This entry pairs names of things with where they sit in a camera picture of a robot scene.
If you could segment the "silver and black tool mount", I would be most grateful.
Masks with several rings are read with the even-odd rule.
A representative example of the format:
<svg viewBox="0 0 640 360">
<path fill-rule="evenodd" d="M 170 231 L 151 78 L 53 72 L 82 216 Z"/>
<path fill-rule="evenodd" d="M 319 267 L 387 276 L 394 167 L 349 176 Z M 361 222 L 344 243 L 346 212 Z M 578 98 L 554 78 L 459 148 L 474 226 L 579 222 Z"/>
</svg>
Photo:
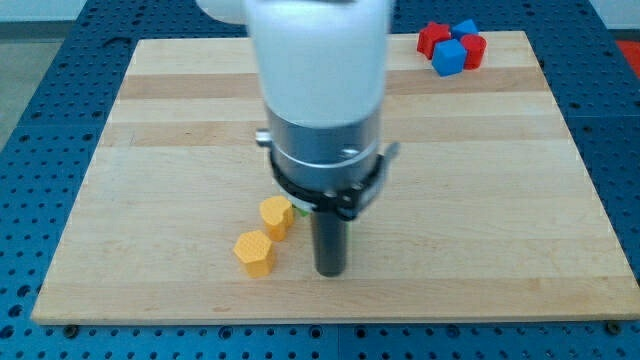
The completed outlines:
<svg viewBox="0 0 640 360">
<path fill-rule="evenodd" d="M 378 111 L 351 124 L 310 127 L 266 110 L 268 127 L 256 142 L 269 150 L 274 180 L 295 206 L 307 212 L 356 219 L 380 194 L 400 144 L 379 152 Z"/>
</svg>

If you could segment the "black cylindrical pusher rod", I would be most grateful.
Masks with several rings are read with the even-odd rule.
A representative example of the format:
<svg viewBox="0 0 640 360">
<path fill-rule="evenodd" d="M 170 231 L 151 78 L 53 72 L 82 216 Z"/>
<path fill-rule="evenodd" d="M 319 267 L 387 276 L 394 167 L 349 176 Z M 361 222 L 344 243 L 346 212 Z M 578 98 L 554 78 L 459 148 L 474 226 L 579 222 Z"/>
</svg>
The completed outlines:
<svg viewBox="0 0 640 360">
<path fill-rule="evenodd" d="M 336 277 L 346 267 L 348 226 L 334 213 L 311 215 L 313 258 L 316 271 L 325 277 Z"/>
</svg>

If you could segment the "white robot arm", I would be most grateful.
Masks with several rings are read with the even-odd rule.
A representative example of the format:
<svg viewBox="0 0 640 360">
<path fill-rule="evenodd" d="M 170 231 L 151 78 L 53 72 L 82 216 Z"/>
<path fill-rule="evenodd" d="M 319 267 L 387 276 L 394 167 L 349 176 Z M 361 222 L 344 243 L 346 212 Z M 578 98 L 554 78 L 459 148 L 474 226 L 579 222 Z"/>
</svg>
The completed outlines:
<svg viewBox="0 0 640 360">
<path fill-rule="evenodd" d="M 396 143 L 381 146 L 390 1 L 197 0 L 252 41 L 281 191 L 311 215 L 313 259 L 325 277 L 347 264 L 349 222 L 381 192 Z"/>
</svg>

